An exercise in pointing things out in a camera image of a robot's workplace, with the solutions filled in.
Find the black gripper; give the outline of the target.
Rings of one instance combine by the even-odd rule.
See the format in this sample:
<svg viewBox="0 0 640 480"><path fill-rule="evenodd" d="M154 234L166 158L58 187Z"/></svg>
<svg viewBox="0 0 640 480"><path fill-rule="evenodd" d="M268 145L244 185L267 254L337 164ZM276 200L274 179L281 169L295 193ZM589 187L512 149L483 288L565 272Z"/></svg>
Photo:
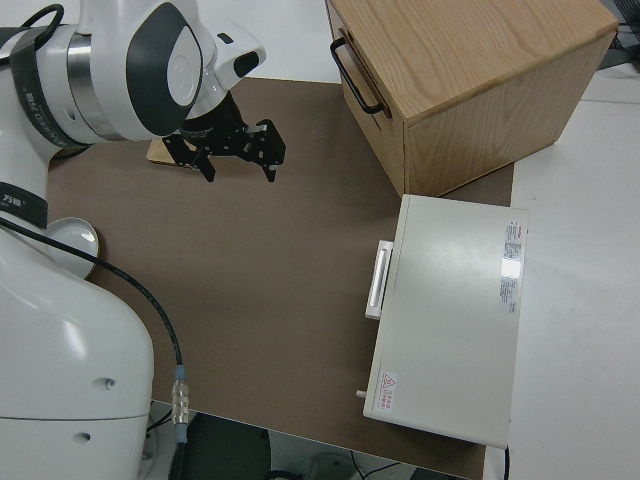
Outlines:
<svg viewBox="0 0 640 480"><path fill-rule="evenodd" d="M163 137L162 143L176 165L197 168L209 183L216 175L211 155L238 156L256 163L267 181L274 182L286 152L275 124L264 119L248 125L232 97L225 97L206 114L185 120L176 133Z"/></svg>

